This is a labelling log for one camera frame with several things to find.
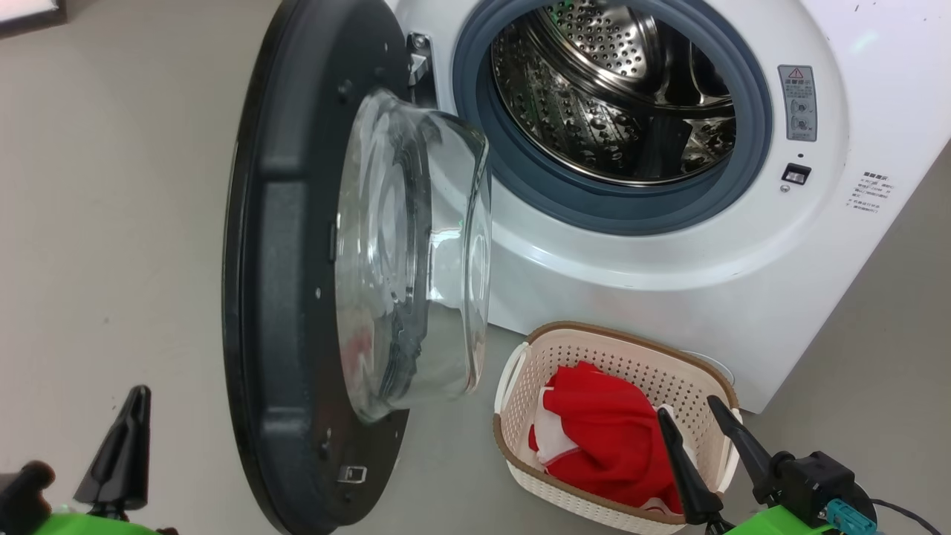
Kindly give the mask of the metal door hinge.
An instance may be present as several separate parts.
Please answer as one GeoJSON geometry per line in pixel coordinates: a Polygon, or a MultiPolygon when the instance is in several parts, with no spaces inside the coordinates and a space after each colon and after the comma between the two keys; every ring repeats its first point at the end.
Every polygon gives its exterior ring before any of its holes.
{"type": "Polygon", "coordinates": [[[409,54],[408,87],[411,101],[424,108],[438,108],[437,80],[432,63],[432,43],[423,33],[409,33],[406,38],[409,54]]]}

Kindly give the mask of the plain red garment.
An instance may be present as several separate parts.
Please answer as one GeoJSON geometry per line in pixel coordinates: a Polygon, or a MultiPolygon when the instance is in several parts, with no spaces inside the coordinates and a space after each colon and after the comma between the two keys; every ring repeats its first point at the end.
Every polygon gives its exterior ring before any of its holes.
{"type": "Polygon", "coordinates": [[[668,454],[657,448],[619,450],[601,458],[581,448],[545,464],[547,474],[578,490],[626,507],[684,513],[668,454]]]}

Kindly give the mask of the white board with dark frame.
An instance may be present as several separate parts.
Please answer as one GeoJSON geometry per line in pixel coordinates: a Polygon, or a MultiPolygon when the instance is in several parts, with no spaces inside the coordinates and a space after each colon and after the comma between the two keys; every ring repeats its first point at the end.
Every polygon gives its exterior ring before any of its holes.
{"type": "Polygon", "coordinates": [[[65,0],[0,0],[0,39],[67,23],[65,0]]]}

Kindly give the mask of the red garment with white stripes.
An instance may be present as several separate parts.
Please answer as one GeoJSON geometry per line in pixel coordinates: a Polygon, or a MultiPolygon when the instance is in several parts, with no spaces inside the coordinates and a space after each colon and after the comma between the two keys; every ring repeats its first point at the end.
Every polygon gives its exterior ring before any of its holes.
{"type": "Polygon", "coordinates": [[[566,434],[581,450],[601,458],[648,447],[668,454],[657,407],[627,380],[581,362],[560,366],[546,386],[554,390],[545,395],[545,406],[561,416],[566,434]]]}

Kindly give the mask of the white front-load washing machine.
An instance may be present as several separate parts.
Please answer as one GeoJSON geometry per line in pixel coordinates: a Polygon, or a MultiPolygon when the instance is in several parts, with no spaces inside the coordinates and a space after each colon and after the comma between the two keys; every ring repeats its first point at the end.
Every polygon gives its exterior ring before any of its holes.
{"type": "Polygon", "coordinates": [[[560,320],[700,352],[763,410],[951,141],[951,0],[611,0],[713,61],[733,152],[673,185],[622,187],[544,155],[497,95],[490,44],[558,0],[387,0],[432,43],[438,104],[493,150],[489,320],[560,320]],[[810,65],[817,141],[791,141],[778,65],[810,65]],[[805,185],[781,179],[811,168],[805,185]]]}

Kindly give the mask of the round drain filter cover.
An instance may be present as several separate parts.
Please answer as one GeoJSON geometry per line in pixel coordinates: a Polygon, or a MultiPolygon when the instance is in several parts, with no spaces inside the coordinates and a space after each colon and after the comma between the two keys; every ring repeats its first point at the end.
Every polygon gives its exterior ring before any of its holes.
{"type": "Polygon", "coordinates": [[[678,353],[687,357],[682,368],[689,372],[685,376],[690,382],[699,379],[702,383],[715,382],[713,376],[717,376],[717,381],[722,385],[735,386],[735,375],[721,361],[707,356],[700,352],[686,349],[677,349],[678,353]]]}

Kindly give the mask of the grey warning sticker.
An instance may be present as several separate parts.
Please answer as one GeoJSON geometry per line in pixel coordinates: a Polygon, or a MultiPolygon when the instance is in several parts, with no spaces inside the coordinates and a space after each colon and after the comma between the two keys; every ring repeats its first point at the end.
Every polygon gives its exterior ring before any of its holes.
{"type": "Polygon", "coordinates": [[[810,65],[778,65],[785,105],[787,139],[817,141],[817,95],[810,65]]]}

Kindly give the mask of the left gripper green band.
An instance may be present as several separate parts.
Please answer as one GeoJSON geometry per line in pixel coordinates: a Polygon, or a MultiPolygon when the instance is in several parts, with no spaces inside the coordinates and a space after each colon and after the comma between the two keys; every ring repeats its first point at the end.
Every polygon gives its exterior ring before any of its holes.
{"type": "Polygon", "coordinates": [[[55,473],[31,461],[0,473],[0,535],[160,535],[119,514],[147,504],[151,443],[152,390],[133,386],[74,494],[91,513],[55,513],[43,495],[55,473]]]}

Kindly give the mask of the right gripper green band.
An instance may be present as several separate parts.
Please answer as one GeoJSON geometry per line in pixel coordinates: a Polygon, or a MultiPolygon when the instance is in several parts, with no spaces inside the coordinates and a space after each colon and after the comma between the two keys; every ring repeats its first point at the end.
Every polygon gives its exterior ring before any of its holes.
{"type": "MultiPolygon", "coordinates": [[[[845,465],[825,453],[772,456],[723,400],[710,395],[707,404],[746,468],[754,499],[764,507],[724,535],[877,535],[874,505],[845,465]]],[[[675,419],[661,407],[657,420],[686,523],[723,525],[722,501],[687,454],[675,419]]]]}

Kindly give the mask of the perforated steel washer drum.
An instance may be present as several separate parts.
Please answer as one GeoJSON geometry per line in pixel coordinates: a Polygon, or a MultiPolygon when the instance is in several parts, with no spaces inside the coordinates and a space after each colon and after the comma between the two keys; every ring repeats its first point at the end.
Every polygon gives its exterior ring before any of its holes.
{"type": "Polygon", "coordinates": [[[558,0],[490,44],[510,121],[571,172],[661,187],[727,162],[733,98],[713,61],[660,19],[611,0],[558,0]]]}

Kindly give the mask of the black round glass washer door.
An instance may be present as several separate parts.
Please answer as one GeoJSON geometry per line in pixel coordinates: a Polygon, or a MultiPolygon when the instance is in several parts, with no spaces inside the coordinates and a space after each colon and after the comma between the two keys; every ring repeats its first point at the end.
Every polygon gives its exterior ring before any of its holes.
{"type": "Polygon", "coordinates": [[[490,146],[411,101],[407,35],[387,0],[281,0],[241,113],[225,382],[283,535],[366,518],[410,410],[471,394],[484,366],[490,146]]]}

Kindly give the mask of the cream perforated basket brown rim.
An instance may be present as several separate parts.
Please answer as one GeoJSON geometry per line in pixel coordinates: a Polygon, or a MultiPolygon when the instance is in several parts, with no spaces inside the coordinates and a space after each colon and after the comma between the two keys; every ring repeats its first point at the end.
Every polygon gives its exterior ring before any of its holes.
{"type": "Polygon", "coordinates": [[[552,322],[536,329],[510,353],[497,383],[493,434],[510,474],[530,494],[580,517],[632,533],[676,535],[685,528],[681,517],[626,507],[557,481],[543,472],[529,447],[529,430],[538,392],[558,366],[592,363],[608,375],[639,387],[653,404],[675,410],[686,446],[693,448],[696,467],[706,486],[723,494],[730,487],[739,454],[724,437],[707,405],[719,397],[741,415],[735,390],[715,382],[692,382],[682,368],[687,357],[652,340],[580,322],[552,322]]]}

